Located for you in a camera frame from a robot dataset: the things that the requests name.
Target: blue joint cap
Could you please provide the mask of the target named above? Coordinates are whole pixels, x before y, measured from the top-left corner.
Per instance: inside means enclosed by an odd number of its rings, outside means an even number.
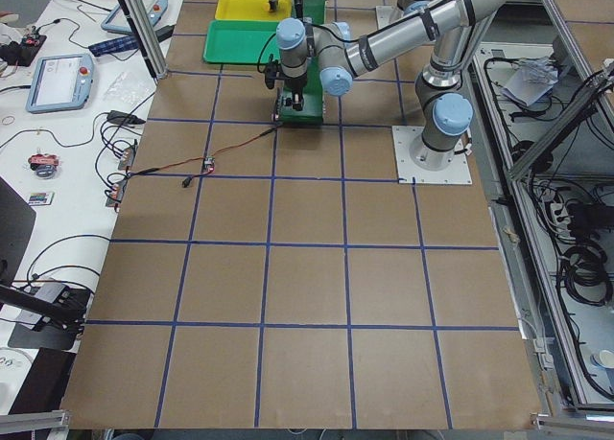
[[[352,76],[339,66],[324,68],[319,72],[319,81],[324,91],[334,97],[340,97],[352,87]]]
[[[458,93],[446,93],[435,102],[433,121],[448,136],[463,134],[473,119],[473,106]]]
[[[403,14],[404,15],[409,15],[412,12],[415,12],[419,9],[422,9],[426,6],[429,5],[429,1],[418,1],[418,2],[414,2],[413,4],[411,4],[410,6],[408,6],[404,11]]]
[[[277,25],[277,47],[292,50],[305,38],[305,25],[296,18],[286,18]]]
[[[349,25],[344,21],[334,21],[333,25],[337,27],[337,29],[342,34],[342,39],[349,40],[352,38],[352,33],[350,32]]]

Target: electronic device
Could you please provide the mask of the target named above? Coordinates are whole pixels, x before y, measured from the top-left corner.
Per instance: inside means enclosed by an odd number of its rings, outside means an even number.
[[[169,7],[169,0],[142,0],[147,11],[147,16],[152,26],[154,26],[162,15]],[[126,16],[123,14],[119,4],[113,8],[110,14],[105,18],[105,21],[101,24],[101,27],[105,31],[110,33],[117,33],[120,35],[129,35],[132,33],[132,29],[126,20]]]
[[[90,55],[64,55],[41,58],[26,103],[26,110],[40,112],[81,109],[94,81],[94,61]]]
[[[80,332],[89,300],[86,289],[70,289],[59,282],[44,282],[29,294],[12,287],[15,274],[32,236],[35,211],[0,178],[0,304],[15,306],[22,313],[9,339],[9,346],[21,349],[70,349]],[[65,299],[70,298],[70,306]]]

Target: red component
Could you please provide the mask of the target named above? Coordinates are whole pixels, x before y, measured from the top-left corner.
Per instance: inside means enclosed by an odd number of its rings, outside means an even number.
[[[53,165],[57,167],[59,165],[59,159],[54,154],[35,154],[28,159],[28,163],[34,168],[39,165]]]

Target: yellow tray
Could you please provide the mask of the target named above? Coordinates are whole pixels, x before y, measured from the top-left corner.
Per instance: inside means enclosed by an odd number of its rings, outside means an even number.
[[[281,21],[292,11],[292,0],[277,0],[277,10],[269,12],[269,0],[218,0],[216,20]]]

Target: paper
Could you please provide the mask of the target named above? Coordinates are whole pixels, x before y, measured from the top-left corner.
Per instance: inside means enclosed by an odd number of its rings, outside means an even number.
[[[556,69],[546,58],[521,60],[518,70],[501,89],[501,93],[523,106],[531,106],[550,91],[557,81]]]

